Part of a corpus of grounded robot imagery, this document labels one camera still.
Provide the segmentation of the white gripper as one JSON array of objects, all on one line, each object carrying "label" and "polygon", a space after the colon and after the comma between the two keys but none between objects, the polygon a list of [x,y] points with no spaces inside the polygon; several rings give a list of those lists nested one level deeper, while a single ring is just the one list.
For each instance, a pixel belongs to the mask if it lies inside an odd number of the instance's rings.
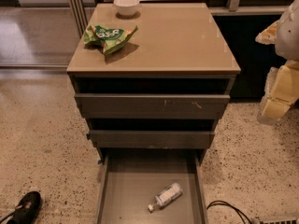
[{"label": "white gripper", "polygon": [[[258,33],[255,41],[271,45],[276,43],[278,21]],[[261,114],[268,119],[281,119],[290,109],[290,105],[299,99],[299,62],[288,60],[278,69],[271,99],[261,101]]]}]

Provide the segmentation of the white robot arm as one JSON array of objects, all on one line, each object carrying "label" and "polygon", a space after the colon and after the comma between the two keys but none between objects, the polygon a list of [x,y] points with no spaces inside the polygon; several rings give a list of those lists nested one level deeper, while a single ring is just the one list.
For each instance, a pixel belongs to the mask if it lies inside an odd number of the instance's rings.
[{"label": "white robot arm", "polygon": [[279,20],[260,32],[255,41],[273,44],[276,55],[286,59],[280,68],[270,68],[260,102],[258,121],[272,124],[299,100],[299,0],[294,0]]}]

